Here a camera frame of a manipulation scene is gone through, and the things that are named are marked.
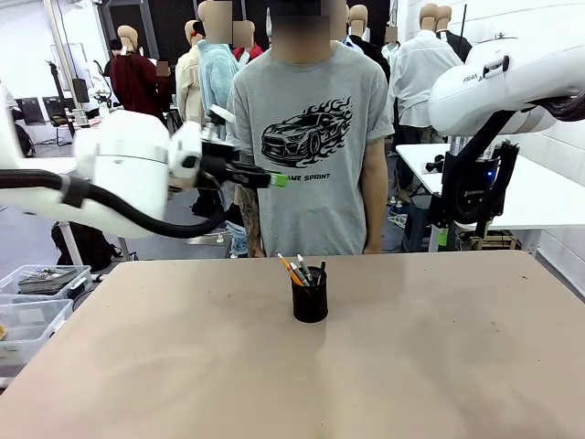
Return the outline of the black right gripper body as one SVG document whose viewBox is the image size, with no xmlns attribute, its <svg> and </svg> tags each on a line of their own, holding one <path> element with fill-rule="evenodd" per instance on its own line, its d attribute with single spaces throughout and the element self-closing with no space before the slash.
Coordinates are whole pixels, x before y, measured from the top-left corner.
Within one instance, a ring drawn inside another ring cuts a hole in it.
<svg viewBox="0 0 585 439">
<path fill-rule="evenodd" d="M 437 195 L 437 224 L 452 222 L 487 225 L 504 208 L 504 158 L 500 148 L 484 159 L 469 159 L 463 153 L 447 151 L 441 174 L 441 193 Z"/>
</svg>

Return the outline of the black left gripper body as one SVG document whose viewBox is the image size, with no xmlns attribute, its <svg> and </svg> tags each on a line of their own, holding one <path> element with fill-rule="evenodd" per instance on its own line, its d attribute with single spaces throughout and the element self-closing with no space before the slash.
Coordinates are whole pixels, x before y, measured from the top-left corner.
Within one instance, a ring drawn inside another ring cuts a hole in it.
<svg viewBox="0 0 585 439">
<path fill-rule="evenodd" d="M 239 153 L 232 145 L 202 143 L 202 157 L 196 177 L 197 188 L 213 188 L 214 181 L 220 186 L 234 182 L 233 162 Z"/>
</svg>

